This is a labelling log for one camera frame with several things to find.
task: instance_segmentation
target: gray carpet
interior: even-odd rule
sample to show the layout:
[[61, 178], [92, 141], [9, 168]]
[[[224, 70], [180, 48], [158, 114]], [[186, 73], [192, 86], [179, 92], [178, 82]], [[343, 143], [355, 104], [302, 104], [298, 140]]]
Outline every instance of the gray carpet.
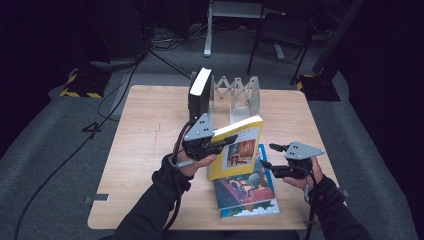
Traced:
[[[204, 66], [212, 68], [215, 76], [248, 79], [245, 71], [252, 39], [249, 31], [220, 32], [214, 36], [211, 58], [202, 55], [203, 40], [156, 53], [185, 69], [185, 73]], [[320, 51], [312, 48], [308, 52], [301, 73], [310, 73]], [[289, 85], [293, 71], [293, 66], [255, 58], [252, 75], [259, 77], [263, 89], [295, 90]], [[101, 115], [108, 115], [123, 96], [125, 83], [118, 87], [126, 72], [112, 75], [105, 92], [110, 96], [105, 99], [59, 97], [63, 86], [50, 92], [50, 104], [0, 161], [0, 239], [13, 239], [20, 214], [31, 196], [89, 136], [81, 130], [93, 122], [102, 122]], [[131, 84], [189, 83], [152, 54], [146, 56], [135, 73]], [[338, 74], [333, 82], [341, 102], [309, 105], [340, 186], [350, 194], [349, 208], [374, 239], [417, 239], [405, 196], [349, 104], [343, 76]], [[119, 111], [113, 119], [119, 120]], [[102, 131], [48, 181], [25, 213], [18, 239], [100, 239], [113, 232], [88, 228], [90, 204], [85, 201], [96, 193], [117, 125], [116, 121], [106, 121]], [[324, 239], [322, 232], [314, 231], [313, 239]]]

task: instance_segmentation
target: black sleeve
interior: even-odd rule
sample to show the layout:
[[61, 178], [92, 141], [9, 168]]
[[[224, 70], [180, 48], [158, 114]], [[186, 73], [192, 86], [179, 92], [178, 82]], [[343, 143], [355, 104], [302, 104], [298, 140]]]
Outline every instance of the black sleeve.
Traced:
[[193, 179], [172, 167], [168, 161], [169, 157], [170, 155], [167, 155], [163, 158], [162, 167], [152, 175], [153, 184], [119, 224], [112, 239], [159, 240], [162, 238], [162, 229], [169, 212], [174, 209], [178, 196], [175, 187], [176, 179], [179, 180], [181, 192], [190, 188], [188, 181]]
[[310, 192], [313, 211], [318, 215], [327, 240], [372, 239], [368, 231], [343, 204], [345, 198], [330, 178], [324, 178]]

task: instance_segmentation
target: book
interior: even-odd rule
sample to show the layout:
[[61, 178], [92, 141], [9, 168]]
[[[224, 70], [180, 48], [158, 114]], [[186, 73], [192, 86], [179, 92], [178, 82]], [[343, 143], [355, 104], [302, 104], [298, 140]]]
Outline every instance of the book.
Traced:
[[209, 165], [209, 181], [253, 172], [262, 126], [262, 118], [255, 115], [214, 131], [212, 143], [234, 135], [237, 135], [237, 139], [225, 145], [217, 159]]
[[195, 122], [202, 114], [209, 110], [211, 96], [212, 70], [201, 68], [192, 77], [188, 93], [189, 120]]
[[277, 199], [221, 210], [221, 218], [266, 216], [280, 213]]
[[274, 185], [269, 169], [260, 163], [267, 161], [263, 144], [258, 146], [254, 171], [215, 179], [216, 200], [221, 217], [267, 215], [279, 213]]

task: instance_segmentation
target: dark background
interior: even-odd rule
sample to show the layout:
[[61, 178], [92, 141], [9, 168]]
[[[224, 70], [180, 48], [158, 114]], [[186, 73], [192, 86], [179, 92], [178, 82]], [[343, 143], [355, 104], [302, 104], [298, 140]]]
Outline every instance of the dark background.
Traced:
[[[0, 156], [47, 105], [48, 91], [66, 83], [74, 68], [95, 71], [90, 61], [122, 57], [104, 45], [86, 11], [112, 49], [125, 55], [141, 51], [143, 34], [152, 34], [154, 24], [186, 36], [188, 25], [206, 20], [199, 15], [205, 11], [193, 9], [206, 9], [207, 1], [182, 0], [177, 6], [170, 4], [176, 1], [147, 1], [142, 9], [131, 0], [121, 1], [119, 9], [108, 7], [110, 1], [82, 2], [85, 10], [78, 1], [3, 1]], [[174, 15], [167, 18], [170, 9]], [[350, 102], [406, 195], [420, 238], [423, 11], [422, 1], [365, 1], [326, 66], [346, 79]], [[179, 20], [172, 25], [169, 19]]]

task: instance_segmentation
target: hand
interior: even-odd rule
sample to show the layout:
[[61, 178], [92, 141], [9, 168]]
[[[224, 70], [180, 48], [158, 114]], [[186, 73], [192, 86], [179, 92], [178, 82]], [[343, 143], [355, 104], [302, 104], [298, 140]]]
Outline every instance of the hand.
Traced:
[[[186, 161], [192, 160], [192, 158], [189, 157], [184, 151], [182, 141], [178, 148], [177, 158], [180, 162], [186, 162]], [[213, 161], [215, 161], [215, 159], [216, 159], [215, 154], [208, 155], [207, 157], [199, 161], [194, 161], [192, 164], [180, 168], [180, 172], [187, 177], [191, 177], [197, 172], [197, 170], [199, 170], [199, 168], [209, 166]]]
[[[321, 167], [318, 164], [318, 160], [316, 157], [311, 157], [312, 162], [312, 171], [314, 173], [315, 180], [317, 181], [317, 184], [322, 180], [324, 177], [324, 174], [322, 173]], [[295, 179], [291, 177], [285, 177], [283, 178], [283, 181], [300, 189], [305, 189], [306, 182], [308, 182], [309, 191], [311, 191], [314, 188], [314, 182], [311, 178], [311, 176], [308, 175], [308, 177], [305, 179]]]

